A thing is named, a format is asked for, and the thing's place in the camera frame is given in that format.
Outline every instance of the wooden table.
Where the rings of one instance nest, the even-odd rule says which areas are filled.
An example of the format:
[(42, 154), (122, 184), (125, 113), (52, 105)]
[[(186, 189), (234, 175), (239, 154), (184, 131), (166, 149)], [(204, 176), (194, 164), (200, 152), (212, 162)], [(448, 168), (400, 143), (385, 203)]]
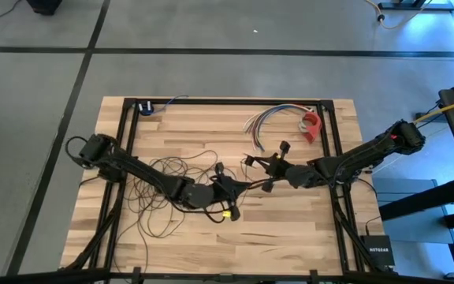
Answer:
[[(104, 98), (96, 133), (116, 136), (123, 100), (122, 97)], [(350, 99), (335, 99), (334, 105), (342, 147), (347, 151), (362, 142), (355, 107)], [(148, 163), (166, 156), (188, 157), (214, 150), (219, 160), (236, 174), (238, 180), (243, 181), (245, 177), (240, 160), (244, 153), (261, 154), (254, 151), (250, 136), (243, 133), (243, 124), (250, 116), (267, 107), (170, 105), (161, 113), (140, 116), (132, 154)], [(304, 164), (307, 160), (323, 156), (321, 138), (313, 144), (306, 142), (296, 126), (299, 119), (299, 114), (291, 111), (282, 111), (270, 117), (262, 127), (261, 137), (266, 147), (264, 155), (279, 151), (280, 142), (287, 140), (291, 144), (287, 160), (291, 163)], [(331, 133), (328, 120), (325, 125)], [(207, 168), (213, 161), (214, 155), (206, 153), (188, 163)], [(96, 171), (86, 170), (84, 179), (95, 175)], [(260, 168), (248, 170), (248, 176), (266, 178)], [(362, 178), (371, 181), (367, 174), (363, 174)], [(104, 185), (105, 182), (98, 179), (80, 188), (61, 259), (62, 266), (72, 262), (95, 233)], [(125, 190), (126, 197), (129, 193), (130, 185)], [(363, 234), (366, 221), (379, 216), (378, 203), (372, 189), (361, 182), (352, 185), (352, 201), (357, 228), (359, 234)], [(128, 205), (135, 205), (134, 202), (124, 202), (119, 234), (137, 221), (137, 214), (128, 209)], [(132, 227), (117, 242), (117, 267), (113, 266), (112, 271), (132, 272), (133, 267), (144, 270), (147, 262), (149, 273), (308, 275), (310, 269), (316, 269), (320, 275), (342, 275), (330, 194), (326, 187), (294, 189), (286, 181), (279, 181), (272, 193), (251, 190), (242, 202), (238, 221), (225, 220), (222, 224), (214, 224), (205, 215), (187, 214), (183, 223), (168, 237), (145, 236), (147, 252), (136, 226)], [(163, 230), (169, 219), (172, 220), (172, 228), (178, 225), (182, 215), (175, 211), (170, 216), (170, 208), (168, 206), (152, 213), (153, 231)], [(143, 215), (145, 225), (147, 219), (148, 216)], [(370, 222), (369, 230), (371, 234), (383, 234), (380, 219)], [(348, 262), (350, 269), (354, 270), (352, 243), (348, 235), (344, 235)], [(100, 264), (105, 250), (106, 241), (101, 248)]]

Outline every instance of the black floor line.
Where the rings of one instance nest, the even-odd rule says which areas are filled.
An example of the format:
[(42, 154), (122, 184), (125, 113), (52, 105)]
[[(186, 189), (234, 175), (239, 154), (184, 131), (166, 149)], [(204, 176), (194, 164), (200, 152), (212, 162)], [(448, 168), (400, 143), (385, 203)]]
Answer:
[(95, 48), (95, 54), (216, 54), (344, 56), (375, 58), (454, 58), (454, 51), (280, 50), (225, 48)]
[(83, 47), (0, 47), (0, 53), (83, 54)]
[(94, 54), (214, 54), (214, 55), (280, 55), (343, 56), (372, 58), (454, 58), (454, 51), (375, 51), (375, 50), (285, 50), (245, 48), (104, 48), (95, 47), (102, 24), (98, 22), (88, 47), (0, 47), (0, 53), (77, 54), (90, 50)]
[(15, 245), (15, 249), (10, 258), (6, 275), (18, 275), (20, 266), (22, 265), (22, 261), (24, 260), (25, 252), (28, 249), (29, 241), (32, 237), (32, 232), (35, 228), (36, 221), (38, 220), (39, 211), (41, 210), (43, 201), (45, 200), (45, 195), (47, 194), (50, 179), (52, 178), (52, 174), (54, 173), (55, 164), (57, 163), (59, 155), (61, 154), (62, 144), (64, 142), (66, 132), (68, 131), (69, 122), (71, 121), (71, 117), (73, 116), (76, 102), (78, 100), (78, 97), (80, 96), (82, 85), (84, 84), (88, 66), (90, 65), (92, 59), (92, 48), (97, 43), (109, 6), (110, 0), (104, 0), (101, 11), (99, 12), (98, 20), (95, 24), (94, 31), (92, 32), (91, 40), (89, 41), (88, 48), (86, 49), (84, 60), (81, 63), (78, 75), (76, 75), (75, 84), (73, 85), (71, 95), (69, 95), (68, 102), (66, 103), (66, 107), (64, 109), (64, 114), (62, 115), (61, 122), (59, 123), (58, 131), (52, 143), (52, 148), (50, 149), (50, 153), (39, 179), (39, 184), (36, 188), (29, 213), (25, 219), (22, 231), (20, 232), (20, 236), (17, 239), (17, 244)]

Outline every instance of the concrete floor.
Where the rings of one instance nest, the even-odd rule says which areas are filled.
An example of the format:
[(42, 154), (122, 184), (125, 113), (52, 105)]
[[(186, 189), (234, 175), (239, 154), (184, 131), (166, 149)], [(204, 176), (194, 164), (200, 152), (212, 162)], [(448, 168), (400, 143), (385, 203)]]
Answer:
[[(22, 2), (0, 19), (0, 46), (86, 47), (102, 2), (64, 0), (52, 17), (36, 15)], [(0, 13), (12, 4), (0, 0)], [(392, 24), (411, 12), (386, 15)], [(362, 0), (117, 0), (110, 3), (97, 47), (454, 51), (454, 19), (450, 13), (424, 12), (386, 31)], [(0, 53), (0, 274), (82, 59), (82, 54)], [(453, 86), (454, 58), (94, 54), (66, 137), (92, 133), (106, 95), (197, 95), (354, 99), (369, 140), (395, 120), (428, 110), (439, 90)], [(391, 157), (377, 174), (453, 179), (454, 171), (442, 176), (441, 170), (454, 170), (449, 131), (434, 124), (424, 131), (432, 135), (424, 152)], [(433, 155), (442, 153), (443, 145), (449, 151)], [(57, 269), (81, 174), (61, 152), (21, 273)]]

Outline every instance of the white cable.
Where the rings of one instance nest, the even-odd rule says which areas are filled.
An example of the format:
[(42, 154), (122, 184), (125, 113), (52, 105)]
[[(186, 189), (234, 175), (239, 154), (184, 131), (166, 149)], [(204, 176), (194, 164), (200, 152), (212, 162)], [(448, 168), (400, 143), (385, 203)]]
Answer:
[[(371, 0), (364, 0), (364, 1), (367, 2), (367, 3), (369, 3), (371, 6), (374, 7), (374, 9), (376, 10), (376, 17), (379, 17), (380, 15), (383, 15), (383, 13), (382, 13), (381, 10), (379, 9), (378, 5), (376, 5), (374, 2), (372, 2)], [(433, 1), (433, 0), (430, 0), (428, 3), (426, 3), (425, 5), (423, 5), (422, 8), (421, 8), (418, 12), (414, 13), (414, 14), (413, 14), (412, 16), (410, 16), (408, 19), (406, 19), (406, 20), (400, 22), (398, 25), (395, 25), (395, 26), (393, 26), (393, 27), (387, 27), (387, 26), (385, 25), (384, 20), (382, 20), (382, 19), (379, 20), (379, 24), (380, 24), (383, 28), (388, 29), (388, 30), (400, 28), (401, 26), (403, 26), (404, 24), (406, 24), (408, 21), (412, 20), (414, 17), (416, 17), (418, 14), (420, 14), (420, 13), (421, 13), (421, 12), (422, 12), (422, 11), (423, 11), (423, 10), (424, 10), (432, 1)]]

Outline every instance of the colored wire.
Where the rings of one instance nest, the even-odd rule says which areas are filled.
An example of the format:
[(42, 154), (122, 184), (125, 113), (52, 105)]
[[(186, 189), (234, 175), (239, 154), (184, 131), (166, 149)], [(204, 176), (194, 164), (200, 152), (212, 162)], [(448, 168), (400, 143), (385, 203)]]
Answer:
[(160, 110), (156, 110), (154, 111), (154, 114), (157, 114), (163, 110), (166, 109), (166, 107), (171, 104), (175, 99), (178, 99), (178, 98), (188, 98), (188, 95), (177, 95), (175, 96), (174, 98), (170, 99), (169, 102), (167, 102)]
[[(372, 2), (371, 0), (364, 0), (365, 2), (369, 3), (371, 6), (373, 6), (374, 10), (376, 10), (376, 17), (379, 17), (381, 15), (383, 15), (383, 13), (381, 12), (381, 9), (379, 9), (378, 5), (376, 5), (374, 2)], [(423, 12), (423, 10), (432, 2), (433, 0), (430, 0), (428, 1), (428, 3), (426, 3), (425, 5), (422, 6), (422, 8), (414, 13), (412, 16), (410, 16), (408, 19), (400, 22), (398, 25), (395, 25), (393, 27), (388, 27), (385, 25), (385, 22), (383, 19), (379, 19), (379, 24), (385, 28), (385, 29), (388, 29), (388, 30), (391, 30), (391, 29), (396, 29), (396, 28), (400, 28), (401, 26), (403, 26), (404, 24), (406, 24), (408, 21), (412, 20), (414, 17), (418, 16), (421, 12)]]
[(251, 142), (253, 144), (254, 150), (260, 149), (261, 151), (265, 151), (262, 143), (260, 142), (260, 129), (264, 121), (271, 116), (272, 114), (280, 111), (280, 110), (287, 110), (287, 109), (297, 109), (297, 110), (304, 110), (306, 112), (312, 111), (304, 106), (296, 105), (296, 104), (281, 104), (278, 106), (272, 106), (267, 110), (261, 111), (258, 114), (254, 114), (251, 116), (243, 125), (243, 131), (246, 133), (251, 133)]
[(421, 121), (424, 121), (427, 118), (431, 118), (431, 117), (433, 117), (436, 114), (441, 114), (441, 113), (443, 113), (445, 111), (448, 111), (448, 110), (451, 110), (451, 109), (454, 109), (454, 103), (452, 105), (450, 105), (450, 106), (445, 106), (445, 107), (443, 107), (443, 108), (441, 108), (439, 110), (435, 110), (435, 111), (433, 111), (433, 112), (431, 112), (429, 114), (425, 114), (422, 117), (415, 119), (413, 121), (413, 123), (414, 124), (420, 123)]

